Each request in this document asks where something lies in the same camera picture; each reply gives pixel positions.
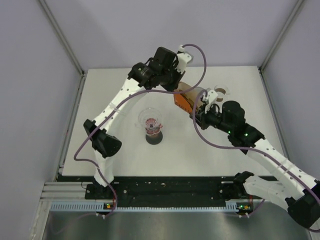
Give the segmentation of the clear glass dripper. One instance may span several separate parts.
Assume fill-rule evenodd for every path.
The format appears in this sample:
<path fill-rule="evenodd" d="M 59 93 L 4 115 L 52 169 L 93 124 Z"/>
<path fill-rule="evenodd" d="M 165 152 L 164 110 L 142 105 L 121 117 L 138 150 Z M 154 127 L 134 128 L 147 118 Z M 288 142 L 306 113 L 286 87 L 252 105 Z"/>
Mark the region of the clear glass dripper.
<path fill-rule="evenodd" d="M 145 130 L 146 135 L 156 135 L 161 131 L 161 128 L 163 127 L 162 115 L 155 108 L 145 108 L 139 113 L 136 126 Z"/>

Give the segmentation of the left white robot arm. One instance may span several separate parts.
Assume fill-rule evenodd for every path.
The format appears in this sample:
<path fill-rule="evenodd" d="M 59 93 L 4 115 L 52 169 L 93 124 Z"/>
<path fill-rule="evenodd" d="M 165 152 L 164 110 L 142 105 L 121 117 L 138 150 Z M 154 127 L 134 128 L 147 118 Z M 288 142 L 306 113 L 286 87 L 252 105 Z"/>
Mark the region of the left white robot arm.
<path fill-rule="evenodd" d="M 107 107 L 93 120 L 87 119 L 83 126 L 87 141 L 91 142 L 95 154 L 96 170 L 94 181 L 98 184 L 96 192 L 102 198 L 109 198 L 114 191 L 113 163 L 115 155 L 122 147 L 116 137 L 123 119 L 135 104 L 146 94 L 175 94 L 193 57 L 180 46 L 177 52 L 158 47 L 154 56 L 146 62 L 138 62 L 129 71 L 119 92 Z"/>

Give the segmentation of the orange coffee filter box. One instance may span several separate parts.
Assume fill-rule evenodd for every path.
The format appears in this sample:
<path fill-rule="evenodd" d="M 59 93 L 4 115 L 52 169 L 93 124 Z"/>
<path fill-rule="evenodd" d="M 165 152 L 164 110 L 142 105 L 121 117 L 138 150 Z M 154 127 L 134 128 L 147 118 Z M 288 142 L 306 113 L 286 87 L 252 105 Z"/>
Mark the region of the orange coffee filter box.
<path fill-rule="evenodd" d="M 186 113 L 188 113 L 189 115 L 192 115 L 197 95 L 198 94 L 196 92 L 174 94 L 173 95 L 174 104 L 178 106 L 180 109 L 182 109 L 183 111 L 185 111 Z M 202 105 L 203 103 L 199 100 L 195 105 L 196 113 L 198 112 L 198 110 L 201 108 Z"/>

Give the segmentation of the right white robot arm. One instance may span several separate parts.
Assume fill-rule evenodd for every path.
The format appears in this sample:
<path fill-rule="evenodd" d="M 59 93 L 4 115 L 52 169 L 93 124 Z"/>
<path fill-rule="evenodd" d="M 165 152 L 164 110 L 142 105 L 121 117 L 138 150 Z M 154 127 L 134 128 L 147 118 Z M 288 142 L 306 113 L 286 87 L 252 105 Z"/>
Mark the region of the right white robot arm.
<path fill-rule="evenodd" d="M 320 181 L 302 171 L 279 153 L 266 137 L 245 120 L 245 110 L 236 101 L 222 108 L 214 103 L 194 107 L 191 119 L 196 131 L 213 127 L 227 134 L 228 150 L 240 150 L 265 168 L 279 184 L 264 180 L 251 172 L 240 173 L 233 185 L 239 198 L 253 195 L 284 209 L 300 226 L 312 231 L 320 223 Z"/>

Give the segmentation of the glass carafe with red rim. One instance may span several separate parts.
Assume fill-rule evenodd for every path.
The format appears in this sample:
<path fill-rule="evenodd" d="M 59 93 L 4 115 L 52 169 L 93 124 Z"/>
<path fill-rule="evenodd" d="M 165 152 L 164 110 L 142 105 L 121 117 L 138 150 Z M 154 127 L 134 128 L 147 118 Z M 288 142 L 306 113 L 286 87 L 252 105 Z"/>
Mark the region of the glass carafe with red rim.
<path fill-rule="evenodd" d="M 157 145 L 163 140 L 163 125 L 149 124 L 145 129 L 145 140 L 151 145 Z"/>

